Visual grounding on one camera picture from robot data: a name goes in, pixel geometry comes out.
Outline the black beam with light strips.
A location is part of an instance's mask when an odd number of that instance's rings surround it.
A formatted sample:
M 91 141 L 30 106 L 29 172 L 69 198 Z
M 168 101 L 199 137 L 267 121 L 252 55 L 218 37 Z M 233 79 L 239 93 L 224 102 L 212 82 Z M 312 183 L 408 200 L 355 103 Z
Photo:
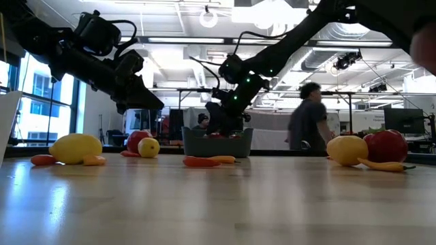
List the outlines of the black beam with light strips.
M 204 45 L 237 45 L 241 46 L 270 46 L 280 41 L 280 39 L 261 39 L 261 38 L 242 38 L 238 41 L 232 37 L 136 37 L 139 44 L 204 44 Z M 353 47 L 353 48 L 391 48 L 399 49 L 390 41 L 372 40 L 331 40 L 331 39 L 310 39 L 305 42 L 306 47 Z

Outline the person's hand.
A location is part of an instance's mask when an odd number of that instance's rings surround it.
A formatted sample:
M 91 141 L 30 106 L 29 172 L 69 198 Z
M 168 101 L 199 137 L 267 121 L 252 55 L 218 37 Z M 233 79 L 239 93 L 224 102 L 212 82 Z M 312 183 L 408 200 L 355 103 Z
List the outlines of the person's hand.
M 414 63 L 436 76 L 436 21 L 430 21 L 414 33 L 410 56 Z

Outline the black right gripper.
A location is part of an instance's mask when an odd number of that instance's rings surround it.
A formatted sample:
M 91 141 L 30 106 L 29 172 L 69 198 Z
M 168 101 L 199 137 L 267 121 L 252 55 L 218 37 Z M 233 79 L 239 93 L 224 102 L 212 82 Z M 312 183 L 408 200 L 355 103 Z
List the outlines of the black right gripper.
M 269 89 L 269 81 L 262 79 L 257 74 L 250 74 L 243 78 L 236 89 L 229 92 L 229 97 L 224 101 L 224 112 L 221 106 L 215 102 L 207 102 L 207 109 L 210 119 L 206 134 L 218 133 L 219 135 L 230 134 L 232 131 L 241 131 L 243 128 L 243 113 L 251 100 L 258 92 L 265 88 Z M 223 128 L 224 116 L 226 115 L 226 126 Z

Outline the white plastic bin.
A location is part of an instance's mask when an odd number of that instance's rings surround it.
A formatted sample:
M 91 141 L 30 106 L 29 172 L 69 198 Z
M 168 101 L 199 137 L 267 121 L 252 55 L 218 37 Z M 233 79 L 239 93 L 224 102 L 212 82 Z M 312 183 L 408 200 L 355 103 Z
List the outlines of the white plastic bin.
M 20 91 L 0 95 L 0 167 L 3 163 L 7 142 L 21 97 L 22 93 Z

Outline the black light stand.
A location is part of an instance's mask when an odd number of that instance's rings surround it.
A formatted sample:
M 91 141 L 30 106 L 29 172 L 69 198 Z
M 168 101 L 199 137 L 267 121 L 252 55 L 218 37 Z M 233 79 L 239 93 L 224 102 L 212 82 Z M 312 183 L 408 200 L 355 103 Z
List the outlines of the black light stand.
M 46 136 L 46 146 L 49 145 L 49 141 L 50 141 L 50 122 L 51 122 L 51 117 L 52 117 L 52 107 L 53 107 L 53 96 L 54 96 L 54 91 L 55 91 L 55 83 L 57 82 L 56 78 L 51 77 L 51 85 L 52 85 L 52 90 L 51 90 L 51 94 L 50 94 L 50 105 L 49 105 L 49 113 L 48 113 L 48 128 L 47 128 L 47 136 Z

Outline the silver ventilation duct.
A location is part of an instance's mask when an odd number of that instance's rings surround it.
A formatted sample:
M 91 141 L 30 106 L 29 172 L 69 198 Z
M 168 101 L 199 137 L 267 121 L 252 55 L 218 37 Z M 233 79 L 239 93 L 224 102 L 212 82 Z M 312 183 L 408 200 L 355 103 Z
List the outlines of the silver ventilation duct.
M 361 24 L 342 24 L 330 23 L 324 27 L 315 39 L 326 39 L 327 41 L 353 41 L 361 39 L 369 32 L 369 29 Z M 338 54 L 347 52 L 356 52 L 356 48 L 323 48 L 313 47 L 309 54 L 301 63 L 300 68 L 303 71 L 315 71 L 319 69 L 325 62 Z

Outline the orange toy pepper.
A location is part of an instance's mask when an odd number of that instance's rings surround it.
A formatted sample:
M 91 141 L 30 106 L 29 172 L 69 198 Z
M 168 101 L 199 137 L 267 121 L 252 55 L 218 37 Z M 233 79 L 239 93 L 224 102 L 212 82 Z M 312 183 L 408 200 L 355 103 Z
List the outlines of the orange toy pepper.
M 101 166 L 106 164 L 106 159 L 102 156 L 87 155 L 83 159 L 85 166 Z
M 406 166 L 399 162 L 375 163 L 361 158 L 358 158 L 358 161 L 369 169 L 383 172 L 405 172 L 406 170 L 416 168 L 416 166 Z
M 215 157 L 209 157 L 210 160 L 216 161 L 221 164 L 235 164 L 237 163 L 237 160 L 233 156 L 215 156 Z

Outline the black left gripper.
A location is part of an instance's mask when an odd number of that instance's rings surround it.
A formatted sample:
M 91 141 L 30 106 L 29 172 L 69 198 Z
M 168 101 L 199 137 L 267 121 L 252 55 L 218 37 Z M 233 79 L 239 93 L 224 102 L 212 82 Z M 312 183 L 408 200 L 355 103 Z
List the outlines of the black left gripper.
M 116 103 L 116 110 L 124 114 L 127 110 L 161 110 L 164 104 L 147 87 L 142 76 L 131 71 L 117 71 L 92 56 L 71 56 L 67 59 L 67 72 L 91 87 L 109 95 Z

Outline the dark grey bin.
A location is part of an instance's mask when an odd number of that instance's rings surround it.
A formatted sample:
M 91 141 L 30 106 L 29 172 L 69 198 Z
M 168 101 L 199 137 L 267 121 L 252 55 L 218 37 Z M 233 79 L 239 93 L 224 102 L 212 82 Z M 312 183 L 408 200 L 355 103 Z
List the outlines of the dark grey bin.
M 253 129 L 240 131 L 237 138 L 208 138 L 205 130 L 192 130 L 182 127 L 183 150 L 185 155 L 193 157 L 233 156 L 246 158 L 251 152 Z

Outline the large window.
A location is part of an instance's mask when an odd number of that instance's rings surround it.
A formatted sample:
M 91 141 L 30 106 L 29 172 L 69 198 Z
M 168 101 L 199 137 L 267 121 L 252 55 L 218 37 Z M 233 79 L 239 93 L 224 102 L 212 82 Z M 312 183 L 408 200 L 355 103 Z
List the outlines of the large window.
M 26 54 L 17 65 L 0 61 L 0 94 L 22 92 L 11 136 L 19 146 L 46 146 L 50 94 L 50 68 Z M 79 81 L 65 74 L 54 85 L 49 145 L 76 131 Z

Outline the yellow toy lemon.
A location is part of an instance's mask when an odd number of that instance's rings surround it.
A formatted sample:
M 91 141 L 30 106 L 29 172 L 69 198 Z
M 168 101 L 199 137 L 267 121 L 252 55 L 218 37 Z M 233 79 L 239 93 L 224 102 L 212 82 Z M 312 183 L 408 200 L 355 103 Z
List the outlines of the yellow toy lemon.
M 354 135 L 338 136 L 330 140 L 326 152 L 331 160 L 342 166 L 354 166 L 359 159 L 366 159 L 369 155 L 367 143 Z
M 142 158 L 155 158 L 159 151 L 159 142 L 154 138 L 145 137 L 138 143 L 138 153 Z
M 82 163 L 85 156 L 99 156 L 102 148 L 102 143 L 93 135 L 70 133 L 59 138 L 48 151 L 57 161 L 76 165 Z

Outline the white cloth cover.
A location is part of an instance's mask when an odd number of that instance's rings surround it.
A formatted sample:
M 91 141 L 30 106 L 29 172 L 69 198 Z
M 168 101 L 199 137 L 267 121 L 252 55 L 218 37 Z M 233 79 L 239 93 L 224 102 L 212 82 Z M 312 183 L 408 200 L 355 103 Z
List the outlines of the white cloth cover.
M 289 113 L 252 111 L 250 127 L 253 128 L 252 150 L 288 150 L 286 142 Z

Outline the black equipment rack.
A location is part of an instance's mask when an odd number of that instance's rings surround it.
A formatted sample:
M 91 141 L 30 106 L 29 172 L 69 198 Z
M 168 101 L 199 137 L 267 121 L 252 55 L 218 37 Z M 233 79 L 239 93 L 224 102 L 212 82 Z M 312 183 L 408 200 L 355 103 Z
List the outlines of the black equipment rack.
M 157 136 L 161 126 L 161 110 L 139 110 L 137 113 L 139 130 L 147 130 Z

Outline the small red-orange toy pepper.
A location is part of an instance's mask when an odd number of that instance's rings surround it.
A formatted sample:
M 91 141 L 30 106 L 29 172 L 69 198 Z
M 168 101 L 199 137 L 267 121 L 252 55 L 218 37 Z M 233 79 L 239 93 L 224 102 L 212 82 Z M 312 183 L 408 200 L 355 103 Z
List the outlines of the small red-orange toy pepper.
M 31 158 L 31 163 L 35 166 L 54 165 L 57 160 L 49 154 L 39 154 Z

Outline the person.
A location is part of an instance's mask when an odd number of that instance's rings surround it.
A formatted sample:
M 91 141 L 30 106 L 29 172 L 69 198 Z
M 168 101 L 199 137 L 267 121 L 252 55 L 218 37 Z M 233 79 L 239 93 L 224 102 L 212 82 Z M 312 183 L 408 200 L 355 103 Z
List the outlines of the person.
M 288 125 L 290 150 L 325 151 L 333 139 L 327 123 L 326 106 L 322 103 L 321 86 L 309 82 L 300 89 L 300 105 L 292 112 Z
M 193 130 L 205 130 L 207 129 L 209 124 L 209 118 L 206 114 L 200 113 L 198 114 L 198 124 L 194 126 Z

